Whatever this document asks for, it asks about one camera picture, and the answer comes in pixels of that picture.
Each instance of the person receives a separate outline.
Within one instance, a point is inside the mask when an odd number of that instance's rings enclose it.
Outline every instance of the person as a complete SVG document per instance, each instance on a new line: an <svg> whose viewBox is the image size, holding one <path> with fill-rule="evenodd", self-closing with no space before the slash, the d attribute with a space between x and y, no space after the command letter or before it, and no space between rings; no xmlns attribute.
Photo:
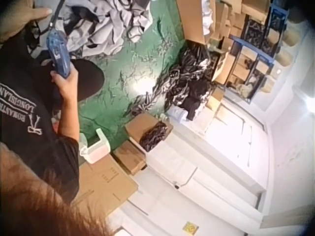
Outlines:
<svg viewBox="0 0 315 236"><path fill-rule="evenodd" d="M113 236L95 215L66 204L21 159L1 143L2 236Z"/></svg>
<svg viewBox="0 0 315 236"><path fill-rule="evenodd" d="M28 53L21 29L52 12L32 6L32 0L13 1L0 18L0 141L49 185L55 184L51 179L58 181L56 190L69 204L79 189L78 102L97 93L105 78L84 59L72 60L68 78L58 75L52 62L38 64ZM54 98L57 88L61 100ZM51 119L58 109L56 133Z"/></svg>

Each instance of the yellow sticker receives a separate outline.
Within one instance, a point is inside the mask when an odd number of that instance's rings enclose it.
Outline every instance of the yellow sticker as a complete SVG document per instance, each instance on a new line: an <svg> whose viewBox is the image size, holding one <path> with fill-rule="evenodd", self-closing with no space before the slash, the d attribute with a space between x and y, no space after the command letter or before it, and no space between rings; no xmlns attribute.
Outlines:
<svg viewBox="0 0 315 236"><path fill-rule="evenodd" d="M194 235L197 232L198 228L199 226L188 221L183 227L183 230L189 233L190 235Z"/></svg>

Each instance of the green floor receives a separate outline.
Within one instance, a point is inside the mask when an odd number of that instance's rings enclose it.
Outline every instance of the green floor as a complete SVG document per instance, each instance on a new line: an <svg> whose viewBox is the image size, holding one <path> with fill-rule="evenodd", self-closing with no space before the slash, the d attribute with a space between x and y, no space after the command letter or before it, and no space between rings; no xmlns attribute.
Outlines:
<svg viewBox="0 0 315 236"><path fill-rule="evenodd" d="M104 71L105 85L79 107L81 132L89 143L96 139L95 130L101 128L111 148L119 146L127 138L124 124L131 117L124 114L129 103L150 91L161 71L176 60L184 43L176 0L151 2L151 13L154 22L140 42L125 40L124 48L115 56L92 59ZM162 106L161 100L152 113L160 113Z"/></svg>

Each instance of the hand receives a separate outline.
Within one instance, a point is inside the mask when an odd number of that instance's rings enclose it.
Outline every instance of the hand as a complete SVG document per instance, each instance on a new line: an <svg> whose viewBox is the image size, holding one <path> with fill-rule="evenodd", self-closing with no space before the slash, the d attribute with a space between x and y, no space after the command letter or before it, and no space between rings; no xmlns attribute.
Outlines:
<svg viewBox="0 0 315 236"><path fill-rule="evenodd" d="M77 102L78 100L78 71L74 65L70 64L70 75L64 79L56 71L51 71L52 81L59 88L59 92L65 102Z"/></svg>
<svg viewBox="0 0 315 236"><path fill-rule="evenodd" d="M52 13L49 8L33 9L33 0L13 0L0 17L0 42L13 37L32 21L45 18Z"/></svg>

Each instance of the white floor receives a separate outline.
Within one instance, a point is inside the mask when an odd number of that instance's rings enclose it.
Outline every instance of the white floor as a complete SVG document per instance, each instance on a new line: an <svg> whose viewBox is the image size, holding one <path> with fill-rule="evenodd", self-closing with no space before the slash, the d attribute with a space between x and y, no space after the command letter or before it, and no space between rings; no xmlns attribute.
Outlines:
<svg viewBox="0 0 315 236"><path fill-rule="evenodd" d="M110 216L110 224L132 236L189 236L187 222L198 226L195 236L243 236L244 233L186 198L153 170L141 171L134 180L139 190Z"/></svg>

